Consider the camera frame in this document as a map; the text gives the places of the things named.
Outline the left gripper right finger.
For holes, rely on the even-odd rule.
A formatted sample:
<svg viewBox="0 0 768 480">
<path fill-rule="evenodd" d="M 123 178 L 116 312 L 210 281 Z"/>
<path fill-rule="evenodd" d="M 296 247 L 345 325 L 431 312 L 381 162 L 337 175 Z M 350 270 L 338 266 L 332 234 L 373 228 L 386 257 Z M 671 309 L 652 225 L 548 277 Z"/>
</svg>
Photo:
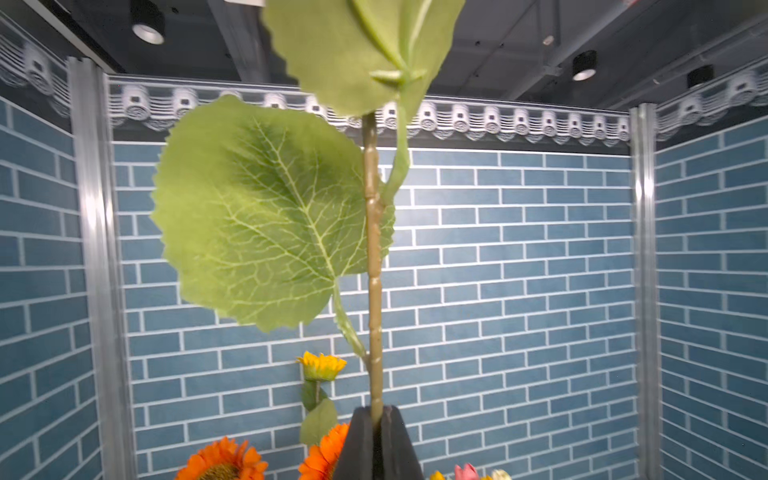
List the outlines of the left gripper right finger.
<svg viewBox="0 0 768 480">
<path fill-rule="evenodd" d="M 423 480 L 424 474 L 400 410 L 385 406 L 379 433 L 379 478 Z"/>
</svg>

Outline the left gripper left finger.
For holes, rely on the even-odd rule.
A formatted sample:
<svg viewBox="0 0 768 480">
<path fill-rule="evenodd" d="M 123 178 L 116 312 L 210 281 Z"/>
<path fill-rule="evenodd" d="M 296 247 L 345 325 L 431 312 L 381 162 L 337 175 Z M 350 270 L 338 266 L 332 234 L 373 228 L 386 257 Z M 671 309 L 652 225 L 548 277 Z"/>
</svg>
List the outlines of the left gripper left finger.
<svg viewBox="0 0 768 480">
<path fill-rule="evenodd" d="M 372 480 L 374 431 L 369 407 L 357 408 L 337 461 L 333 480 Z"/>
</svg>

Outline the yellow sunflower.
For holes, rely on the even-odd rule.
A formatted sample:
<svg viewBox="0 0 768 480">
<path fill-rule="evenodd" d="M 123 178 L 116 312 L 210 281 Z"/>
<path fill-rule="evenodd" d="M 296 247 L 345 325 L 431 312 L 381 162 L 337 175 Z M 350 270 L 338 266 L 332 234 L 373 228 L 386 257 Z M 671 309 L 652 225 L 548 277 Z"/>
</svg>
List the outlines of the yellow sunflower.
<svg viewBox="0 0 768 480">
<path fill-rule="evenodd" d="M 334 402 L 323 385 L 334 381 L 346 366 L 346 361 L 335 356 L 314 355 L 305 352 L 297 358 L 303 374 L 301 402 L 307 414 L 300 427 L 300 442 L 318 445 L 338 423 Z"/>
<path fill-rule="evenodd" d="M 318 114 L 225 95 L 171 129 L 152 218 L 189 302 L 264 332 L 326 306 L 383 417 L 382 280 L 408 126 L 452 45 L 460 1 L 269 1 L 287 73 L 362 123 L 354 143 Z"/>
</svg>

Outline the pink tulip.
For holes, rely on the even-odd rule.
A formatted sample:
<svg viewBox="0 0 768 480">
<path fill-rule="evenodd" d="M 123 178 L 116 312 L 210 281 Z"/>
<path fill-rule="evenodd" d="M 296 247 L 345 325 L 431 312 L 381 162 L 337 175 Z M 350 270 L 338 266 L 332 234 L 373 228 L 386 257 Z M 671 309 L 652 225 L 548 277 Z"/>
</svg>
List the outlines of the pink tulip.
<svg viewBox="0 0 768 480">
<path fill-rule="evenodd" d="M 465 463 L 463 466 L 456 465 L 454 467 L 454 479 L 455 480 L 479 480 L 480 475 L 478 474 L 475 467 L 470 463 Z"/>
</svg>

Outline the orange gerbera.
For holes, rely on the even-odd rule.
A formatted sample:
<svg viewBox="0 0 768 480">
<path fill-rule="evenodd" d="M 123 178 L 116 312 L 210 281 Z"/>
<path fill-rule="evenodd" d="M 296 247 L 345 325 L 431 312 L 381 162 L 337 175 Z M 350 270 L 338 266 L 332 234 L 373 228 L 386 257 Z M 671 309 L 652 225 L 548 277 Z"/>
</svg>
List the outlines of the orange gerbera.
<svg viewBox="0 0 768 480">
<path fill-rule="evenodd" d="M 238 443 L 224 437 L 191 455 L 175 479 L 264 480 L 267 468 L 268 463 L 247 440 Z"/>
<path fill-rule="evenodd" d="M 331 480 L 340 459 L 349 424 L 338 424 L 322 438 L 318 445 L 309 449 L 309 454 L 299 466 L 300 480 Z"/>
</svg>

